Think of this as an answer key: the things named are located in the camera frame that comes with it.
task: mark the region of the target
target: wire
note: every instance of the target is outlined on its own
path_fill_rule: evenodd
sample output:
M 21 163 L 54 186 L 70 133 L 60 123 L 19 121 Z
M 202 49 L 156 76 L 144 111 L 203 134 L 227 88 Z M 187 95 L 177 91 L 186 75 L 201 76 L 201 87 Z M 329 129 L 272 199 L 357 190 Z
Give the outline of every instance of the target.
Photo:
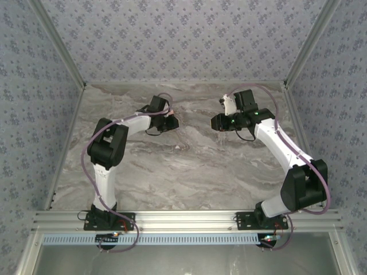
M 95 139 L 96 139 L 96 138 L 97 138 L 101 133 L 103 133 L 106 129 L 109 129 L 109 127 L 111 127 L 111 126 L 113 126 L 113 125 L 115 125 L 115 124 L 117 124 L 117 123 L 121 123 L 121 122 L 124 122 L 124 121 L 129 121 L 129 120 L 134 119 L 134 118 L 139 117 L 139 116 L 156 116 L 156 115 L 162 115 L 162 114 L 165 114 L 165 113 L 170 112 L 170 111 L 171 111 L 171 108 L 172 108 L 172 103 L 171 103 L 171 104 L 169 104 L 169 103 L 168 103 L 168 107 L 167 107 L 166 109 L 164 109 L 164 110 L 162 110 L 162 111 L 160 111 L 160 112 L 157 112 L 157 113 L 135 113 L 134 115 L 132 115 L 132 116 L 128 116 L 128 117 L 126 117 L 126 118 L 124 118 L 124 119 L 118 119 L 118 120 L 115 120 L 115 121 L 113 121 L 113 122 L 111 122 L 111 123 L 107 124 L 106 126 L 102 127 L 99 131 L 97 131 L 97 133 L 95 133 L 95 134 L 93 135 L 93 137 L 91 137 L 91 139 L 88 141 L 88 143 L 84 146 L 83 150 L 81 150 L 81 154 L 80 154 L 81 167 L 82 167 L 82 169 L 83 169 L 83 171 L 84 171 L 85 175 L 87 176 L 87 178 L 89 179 L 89 181 L 90 181 L 90 182 L 91 182 L 91 184 L 93 185 L 94 190 L 95 190 L 95 192 L 96 192 L 96 195 L 97 195 L 98 200 L 100 201 L 100 203 L 103 205 L 103 207 L 104 207 L 107 211 L 109 211 L 109 212 L 111 212 L 111 213 L 115 214 L 116 216 L 119 216 L 120 218 L 123 218 L 124 220 L 126 220 L 126 221 L 128 221 L 129 223 L 131 223 L 132 225 L 134 225 L 134 227 L 136 228 L 136 238 L 135 238 L 134 242 L 132 243 L 132 245 L 130 245 L 129 247 L 127 247 L 127 248 L 125 248 L 125 249 L 120 249 L 120 250 L 104 250 L 104 249 L 102 249 L 102 248 L 101 248 L 101 246 L 99 245 L 99 248 L 100 248 L 101 252 L 120 253 L 120 252 L 125 252 L 125 251 L 128 251 L 128 250 L 130 250 L 130 249 L 134 248 L 134 247 L 135 247 L 135 245 L 136 245 L 136 244 L 138 243 L 138 241 L 139 241 L 139 235 L 140 235 L 140 232 L 139 232 L 139 227 L 138 227 L 138 225 L 136 224 L 136 222 L 135 222 L 134 220 L 130 219 L 129 217 L 127 217 L 127 216 L 125 216 L 125 215 L 123 215 L 123 214 L 120 214 L 120 213 L 118 213 L 118 212 L 116 212 L 116 211 L 113 211 L 113 210 L 112 210 L 111 208 L 109 208 L 109 207 L 106 205 L 106 203 L 103 201 L 102 196 L 101 196 L 101 194 L 99 193 L 98 186 L 97 186 L 96 182 L 95 182 L 95 181 L 93 180 L 93 178 L 90 176 L 90 174 L 89 174 L 89 173 L 88 173 L 88 171 L 87 171 L 87 168 L 85 167 L 85 163 L 84 163 L 84 155 L 85 155 L 85 153 L 86 153 L 86 151 L 87 151 L 87 149 L 88 149 L 88 146 L 89 146 L 89 145 L 91 145 L 91 144 L 93 143 L 93 141 L 94 141 L 94 140 L 95 140 Z
M 238 87 L 236 87 L 235 89 L 233 89 L 229 94 L 227 94 L 227 96 L 230 96 L 233 92 L 235 92 L 237 89 L 242 88 L 242 87 L 258 87 L 259 89 L 265 91 L 265 93 L 267 93 L 269 95 L 269 97 L 271 98 L 271 100 L 274 103 L 275 106 L 275 119 L 274 119 L 274 127 L 275 127 L 275 132 L 278 134 L 279 138 L 281 139 L 281 141 L 284 143 L 284 145 L 286 145 L 289 150 L 291 150 L 299 159 L 301 159 L 304 163 L 306 163 L 311 170 L 316 174 L 316 176 L 319 178 L 320 182 L 322 183 L 322 186 L 325 190 L 325 194 L 326 194 L 326 205 L 323 208 L 322 211 L 311 211 L 308 209 L 302 209 L 303 211 L 310 213 L 310 214 L 315 214 L 315 215 L 322 215 L 324 213 L 326 213 L 330 207 L 330 203 L 331 203 L 331 197 L 330 197 L 330 191 L 329 188 L 326 184 L 326 181 L 324 180 L 323 176 L 320 174 L 320 172 L 301 154 L 299 154 L 299 152 L 293 148 L 292 145 L 289 144 L 289 142 L 286 141 L 286 139 L 284 138 L 284 136 L 282 135 L 282 130 L 279 130 L 279 107 L 278 104 L 275 100 L 275 98 L 273 97 L 273 95 L 269 92 L 268 89 L 266 89 L 265 87 L 259 85 L 259 84 L 255 84 L 255 83 L 246 83 L 246 84 L 241 84 Z
M 254 141 L 256 140 L 256 138 L 253 138 L 253 140 L 251 140 L 251 139 L 244 139 L 243 137 L 241 137 L 241 136 L 240 136 L 240 134 L 238 133 L 238 131 L 237 131 L 237 130 L 235 130 L 235 131 L 236 131 L 237 136 L 238 136 L 241 140 L 244 140 L 245 142 L 254 142 Z
M 78 212 L 78 214 L 76 214 L 76 217 L 78 218 L 78 220 L 80 220 L 80 221 L 85 221 L 85 219 L 81 219 L 81 218 L 79 218 L 79 214 L 81 213 L 81 212 L 89 212 L 88 210 L 81 210 L 81 211 L 79 211 Z

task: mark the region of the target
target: floral wallpaper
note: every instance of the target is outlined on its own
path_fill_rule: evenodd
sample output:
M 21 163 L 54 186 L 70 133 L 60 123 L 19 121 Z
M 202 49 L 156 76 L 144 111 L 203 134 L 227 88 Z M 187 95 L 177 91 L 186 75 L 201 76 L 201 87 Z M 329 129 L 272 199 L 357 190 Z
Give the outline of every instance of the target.
M 325 0 L 42 0 L 83 79 L 282 80 Z
M 1 0 L 0 25 L 0 274 L 13 274 L 79 90 L 26 0 Z
M 342 209 L 367 274 L 367 3 L 342 0 L 292 87 L 311 149 L 329 167 L 332 206 Z

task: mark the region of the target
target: metal bracket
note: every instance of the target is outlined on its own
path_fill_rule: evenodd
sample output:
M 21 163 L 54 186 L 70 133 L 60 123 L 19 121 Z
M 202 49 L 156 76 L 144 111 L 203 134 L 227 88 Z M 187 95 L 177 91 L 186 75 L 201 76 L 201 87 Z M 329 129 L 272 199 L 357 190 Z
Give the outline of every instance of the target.
M 119 212 L 119 214 L 127 216 L 129 219 L 135 221 L 135 213 L 123 213 Z M 84 221 L 84 230 L 85 231 L 133 231 L 134 225 L 122 218 L 119 218 L 112 226 L 109 226 L 108 223 L 100 223 L 97 221 L 94 215 L 90 212 L 85 216 Z
M 276 230 L 279 229 L 276 224 L 288 229 L 287 218 L 282 215 L 268 219 L 266 227 L 261 227 L 253 212 L 237 212 L 236 223 L 238 230 Z

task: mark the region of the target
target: robotic arm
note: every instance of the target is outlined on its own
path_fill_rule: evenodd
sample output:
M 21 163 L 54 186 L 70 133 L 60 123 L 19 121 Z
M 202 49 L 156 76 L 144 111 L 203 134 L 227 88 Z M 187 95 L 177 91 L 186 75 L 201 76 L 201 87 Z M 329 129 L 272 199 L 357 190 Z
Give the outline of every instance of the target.
M 268 109 L 258 108 L 251 90 L 235 93 L 234 96 L 235 102 L 227 95 L 220 100 L 225 107 L 225 113 L 212 118 L 212 128 L 216 131 L 239 131 L 248 128 L 255 139 L 261 140 L 270 149 L 286 174 L 280 194 L 256 205 L 253 215 L 258 227 L 266 229 L 274 224 L 275 219 L 282 220 L 282 214 L 324 201 L 326 192 L 321 181 L 299 156 L 302 155 L 310 161 L 325 181 L 326 163 L 323 160 L 313 160 L 278 127 L 277 131 L 298 152 L 293 153 L 276 133 L 274 115 Z
M 173 111 L 162 113 L 166 105 L 169 106 L 166 99 L 154 96 L 149 105 L 110 126 L 89 145 L 87 153 L 93 163 L 100 196 L 107 207 L 113 211 L 117 209 L 115 198 L 116 166 L 122 161 L 127 138 L 152 127 L 157 128 L 160 133 L 178 128 L 178 120 L 174 117 Z M 112 121 L 109 119 L 100 119 L 93 136 L 111 123 Z M 88 223 L 84 227 L 85 230 L 90 227 L 88 226 L 90 224 L 93 224 L 91 230 L 108 230 L 114 228 L 117 216 L 107 211 L 96 194 L 86 220 Z

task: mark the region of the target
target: patterned wallpaper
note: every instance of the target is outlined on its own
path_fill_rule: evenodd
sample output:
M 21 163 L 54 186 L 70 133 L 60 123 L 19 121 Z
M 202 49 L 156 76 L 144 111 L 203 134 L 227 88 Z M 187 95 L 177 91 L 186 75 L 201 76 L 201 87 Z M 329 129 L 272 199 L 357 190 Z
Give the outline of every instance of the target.
M 329 166 L 332 206 L 342 209 L 367 274 L 367 3 L 342 0 L 292 87 L 311 149 Z
M 79 91 L 26 0 L 0 1 L 0 274 L 44 207 Z
M 42 0 L 84 81 L 285 79 L 325 0 Z

